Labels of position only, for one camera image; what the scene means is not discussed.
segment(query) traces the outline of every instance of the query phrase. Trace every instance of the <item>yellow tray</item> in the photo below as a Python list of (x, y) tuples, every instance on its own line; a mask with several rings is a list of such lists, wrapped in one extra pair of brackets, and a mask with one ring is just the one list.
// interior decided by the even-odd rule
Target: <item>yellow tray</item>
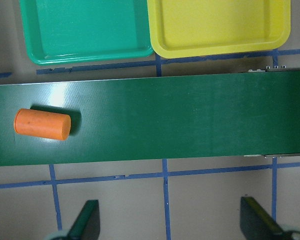
[(290, 34), (290, 0), (147, 0), (164, 58), (270, 50)]

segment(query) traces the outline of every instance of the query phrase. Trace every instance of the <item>white floor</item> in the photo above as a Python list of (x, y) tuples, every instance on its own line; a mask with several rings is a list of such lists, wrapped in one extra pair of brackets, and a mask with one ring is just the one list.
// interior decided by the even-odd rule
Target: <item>white floor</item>
[[(291, 34), (279, 51), (296, 49), (300, 49), (300, 0), (292, 1)], [(141, 59), (65, 64), (49, 68), (148, 60), (155, 60), (155, 55)], [(162, 75), (239, 73), (272, 65), (271, 56), (169, 63), (162, 65)], [(300, 67), (300, 54), (280, 55), (278, 65)], [(27, 57), (19, 2), (0, 0), (0, 73), (12, 72), (10, 77), (0, 78), (0, 84), (157, 75), (155, 65), (37, 75), (36, 70), (47, 68), (35, 65)], [(262, 156), (234, 156), (168, 159), (167, 164), (168, 171), (174, 172), (271, 165), (272, 161)], [(173, 240), (243, 240), (244, 236), (239, 228), (239, 208), (240, 197), (244, 195), (255, 197), (270, 214), (273, 207), (276, 207), (276, 220), (279, 224), (300, 229), (300, 166), (281, 165), (299, 162), (300, 157), (277, 159), (274, 189), (272, 169), (244, 168), (246, 170), (240, 172), (170, 176), (169, 215), (162, 177), (124, 177), (161, 173), (165, 163), (161, 159), (57, 164), (50, 167), (0, 167), (0, 240), (43, 240), (47, 234), (57, 231), (58, 226), (68, 229), (84, 202), (89, 199), (99, 199), (100, 202), (100, 240), (165, 240), (169, 237)], [(47, 184), (51, 180), (54, 182), (53, 170), (57, 180), (106, 176), (119, 176), (120, 180), (58, 184), (56, 189), (59, 206), (56, 206), (56, 191), (53, 191), (51, 184)], [(273, 201), (273, 193), (277, 194), (276, 202)], [(165, 214), (170, 220), (168, 234)]]

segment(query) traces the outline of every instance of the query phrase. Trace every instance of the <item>green surface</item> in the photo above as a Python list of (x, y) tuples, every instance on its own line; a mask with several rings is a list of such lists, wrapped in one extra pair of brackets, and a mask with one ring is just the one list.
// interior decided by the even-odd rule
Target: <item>green surface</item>
[[(16, 134), (69, 113), (66, 141)], [(300, 153), (300, 71), (0, 85), (0, 166)]]
[(36, 64), (152, 54), (147, 0), (20, 0), (26, 48)]

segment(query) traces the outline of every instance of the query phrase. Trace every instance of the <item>bolt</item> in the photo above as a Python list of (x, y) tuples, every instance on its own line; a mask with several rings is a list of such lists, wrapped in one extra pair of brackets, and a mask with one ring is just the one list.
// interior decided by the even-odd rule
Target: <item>bolt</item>
[(292, 240), (300, 240), (300, 233), (299, 232), (293, 232), (291, 234), (291, 239)]

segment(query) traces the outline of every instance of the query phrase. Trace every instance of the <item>cylinder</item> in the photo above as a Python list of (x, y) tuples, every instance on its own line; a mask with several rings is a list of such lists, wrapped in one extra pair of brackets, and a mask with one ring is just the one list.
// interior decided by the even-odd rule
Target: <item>cylinder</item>
[(70, 133), (71, 118), (66, 114), (21, 108), (13, 127), (17, 134), (64, 141)]

